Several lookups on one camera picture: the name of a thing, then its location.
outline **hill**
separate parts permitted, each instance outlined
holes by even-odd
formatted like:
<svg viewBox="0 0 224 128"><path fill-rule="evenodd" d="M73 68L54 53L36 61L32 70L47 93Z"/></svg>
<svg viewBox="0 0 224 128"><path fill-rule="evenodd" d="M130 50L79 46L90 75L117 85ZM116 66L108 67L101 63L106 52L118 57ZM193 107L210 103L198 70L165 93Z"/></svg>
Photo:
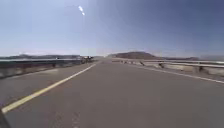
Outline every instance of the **hill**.
<svg viewBox="0 0 224 128"><path fill-rule="evenodd" d="M146 52L126 52L126 53L116 53L110 54L108 57L113 58L126 58L126 59L145 59L145 60L199 60L197 57L158 57Z"/></svg>
<svg viewBox="0 0 224 128"><path fill-rule="evenodd" d="M117 54L110 54L108 55L108 57L127 58L127 59L159 59L159 57L156 57L146 52L117 53Z"/></svg>

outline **yellow line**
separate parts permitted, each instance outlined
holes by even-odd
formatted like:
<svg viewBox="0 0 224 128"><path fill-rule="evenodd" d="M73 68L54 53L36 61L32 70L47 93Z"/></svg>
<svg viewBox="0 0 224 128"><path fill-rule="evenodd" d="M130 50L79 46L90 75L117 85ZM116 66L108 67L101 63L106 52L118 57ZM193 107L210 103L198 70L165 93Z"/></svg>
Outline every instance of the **yellow line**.
<svg viewBox="0 0 224 128"><path fill-rule="evenodd" d="M4 107L4 108L2 109L2 112L5 114L5 113L7 113L7 112L9 112L9 111L11 111L11 110L13 110L13 109L19 107L20 105L22 105L22 104L24 104L24 103L26 103L26 102L32 100L33 98L38 97L38 96L40 96L41 94L44 94L44 93L46 93L47 91L49 91L49 90L51 90L51 89L53 89L53 88L55 88L55 87L61 85L62 83L64 83L64 82L66 82L66 81L68 81L68 80L70 80L70 79L72 79L72 78L74 78L74 77L80 75L81 73L83 73L83 72L89 70L90 68L94 67L95 65L96 65L96 64L93 64L93 65L91 65L90 67L88 67L88 68L86 68L86 69L84 69L84 70L82 70L82 71L80 71L80 72L78 72L78 73L76 73L76 74L74 74L74 75L72 75L72 76L69 76L68 78L65 78L65 79L63 79L63 80L61 80L61 81L58 81L58 82L56 82L56 83L54 83L54 84L48 86L47 88L44 88L44 89L42 89L42 90L40 90L40 91L37 91L37 92L35 92L35 93L33 93L33 94L29 95L29 96L24 97L24 98L21 99L21 100L18 100L18 101L16 101L16 102L14 102L14 103L12 103L12 104L10 104L10 105Z"/></svg>

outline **lane marking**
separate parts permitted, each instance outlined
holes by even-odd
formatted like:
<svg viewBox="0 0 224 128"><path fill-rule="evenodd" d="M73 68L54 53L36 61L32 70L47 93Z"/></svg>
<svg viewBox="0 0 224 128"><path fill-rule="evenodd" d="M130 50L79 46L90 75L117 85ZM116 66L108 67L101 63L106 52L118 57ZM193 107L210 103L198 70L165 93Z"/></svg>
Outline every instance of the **lane marking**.
<svg viewBox="0 0 224 128"><path fill-rule="evenodd" d="M191 75L187 75L187 74L181 74L181 73L164 71L164 70L159 70L159 69L152 69L152 68L137 67L137 66L133 66L133 65L129 65L129 66L135 67L135 68L141 68L141 69L146 69L146 70L151 70L151 71L157 71L157 72L162 72L162 73L168 73L168 74L173 74L173 75L178 75L178 76L185 76L185 77L190 77L190 78L194 78L194 79L201 79L201 80L212 81L212 82L224 84L224 81L214 80L214 79L209 79L209 78L204 78L204 77L199 77L199 76L191 76Z"/></svg>
<svg viewBox="0 0 224 128"><path fill-rule="evenodd" d="M58 81L58 82L56 82L56 83L54 83L54 84L48 86L47 88L44 88L44 89L39 90L39 91L37 91L37 92L35 92L35 93L29 95L29 96L26 96L26 97L24 97L24 98L22 98L22 99L20 99L20 100L18 100L18 101L16 101L16 102L10 104L10 105L4 107L4 108L2 109L2 112L3 112L4 114L7 113L7 112L9 112L9 111L11 111L11 110L13 110L13 109L19 107L20 105L22 105L22 104L24 104L24 103L26 103L26 102L32 100L33 98L38 97L38 96L40 96L41 94L44 94L44 93L46 93L47 91L49 91L49 90L51 90L51 89L53 89L53 88L55 88L55 87L57 87L57 86L59 86L59 85L65 83L66 81L68 81L68 80L70 80L70 79L72 79L72 78L74 78L74 77L76 77L76 76L78 76L78 75L84 73L85 71L91 69L91 68L94 67L94 66L96 66L96 64L93 64L93 65L91 65L90 67L88 67L88 68L86 68L86 69L84 69L84 70L82 70L82 71L80 71L80 72L78 72L78 73L76 73L76 74L73 74L72 76L69 76L69 77L67 77L67 78L65 78L65 79L63 79L63 80L61 80L61 81Z"/></svg>

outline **highway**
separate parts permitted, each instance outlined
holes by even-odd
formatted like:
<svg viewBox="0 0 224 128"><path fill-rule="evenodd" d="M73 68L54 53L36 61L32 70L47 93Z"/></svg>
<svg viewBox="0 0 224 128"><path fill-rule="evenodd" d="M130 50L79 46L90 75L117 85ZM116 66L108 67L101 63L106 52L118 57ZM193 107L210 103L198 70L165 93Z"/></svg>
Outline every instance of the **highway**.
<svg viewBox="0 0 224 128"><path fill-rule="evenodd" d="M178 74L102 60L2 79L0 106L11 128L223 128L224 83Z"/></svg>

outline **sky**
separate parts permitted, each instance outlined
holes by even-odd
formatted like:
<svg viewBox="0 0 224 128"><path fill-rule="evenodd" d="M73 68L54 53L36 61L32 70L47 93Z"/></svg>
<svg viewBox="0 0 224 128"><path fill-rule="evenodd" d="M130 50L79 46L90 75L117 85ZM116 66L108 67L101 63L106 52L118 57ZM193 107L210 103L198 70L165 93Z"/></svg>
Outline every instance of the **sky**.
<svg viewBox="0 0 224 128"><path fill-rule="evenodd" d="M224 55L223 0L0 0L0 56Z"/></svg>

